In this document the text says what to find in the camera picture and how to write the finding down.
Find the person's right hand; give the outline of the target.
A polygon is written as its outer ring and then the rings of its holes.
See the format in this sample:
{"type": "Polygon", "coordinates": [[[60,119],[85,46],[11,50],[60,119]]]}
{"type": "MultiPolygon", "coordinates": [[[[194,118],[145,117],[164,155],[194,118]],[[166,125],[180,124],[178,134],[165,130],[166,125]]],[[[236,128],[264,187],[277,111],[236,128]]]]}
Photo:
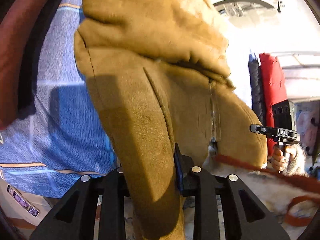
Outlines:
{"type": "Polygon", "coordinates": [[[273,147],[272,167],[278,173],[285,171],[289,163],[293,162],[297,155],[296,145],[285,146],[284,151],[276,145],[273,147]]]}

